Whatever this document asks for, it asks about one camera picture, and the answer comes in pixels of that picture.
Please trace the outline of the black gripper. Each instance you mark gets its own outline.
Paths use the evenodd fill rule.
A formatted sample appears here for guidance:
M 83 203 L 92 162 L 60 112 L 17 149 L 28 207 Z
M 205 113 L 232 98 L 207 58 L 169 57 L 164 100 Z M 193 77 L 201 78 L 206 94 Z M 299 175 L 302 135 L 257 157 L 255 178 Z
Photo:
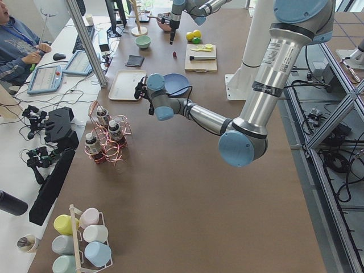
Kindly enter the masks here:
M 154 115 L 155 109 L 154 109 L 152 101 L 151 101 L 151 99 L 150 99 L 150 97 L 148 96 L 148 93 L 147 93 L 147 84 L 146 84 L 147 78 L 148 78 L 147 76 L 144 76 L 138 82 L 137 86 L 135 87 L 134 98 L 136 100 L 138 100 L 140 98 L 146 99 L 150 103 L 148 114 L 149 115 Z
M 169 19 L 170 19 L 170 26 L 172 28 L 172 31 L 170 33 L 170 39 L 169 39 L 169 44 L 170 45 L 173 45 L 173 41 L 174 41 L 174 38 L 175 38 L 175 30 L 179 28 L 179 19 L 180 19 L 180 16 L 179 15 L 176 15 L 174 13 L 170 13 L 169 15 Z

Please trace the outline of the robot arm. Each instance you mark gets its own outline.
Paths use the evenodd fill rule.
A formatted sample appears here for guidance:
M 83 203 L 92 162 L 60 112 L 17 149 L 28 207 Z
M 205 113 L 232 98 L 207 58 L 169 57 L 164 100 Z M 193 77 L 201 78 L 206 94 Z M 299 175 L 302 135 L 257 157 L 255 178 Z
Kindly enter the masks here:
M 304 46 L 332 37 L 335 1 L 259 1 L 249 30 L 246 52 L 257 50 L 251 92 L 241 114 L 229 119 L 188 98 L 173 98 L 165 78 L 153 73 L 138 83 L 134 96 L 147 99 L 150 114 L 165 121 L 180 114 L 219 136 L 225 162 L 243 167 L 267 150 L 267 123 Z
M 215 13 L 218 9 L 230 0 L 190 1 L 174 0 L 171 11 L 167 17 L 171 28 L 169 44 L 173 45 L 176 30 L 180 26 L 183 11 L 190 15 L 197 25 L 202 25 L 206 17 Z

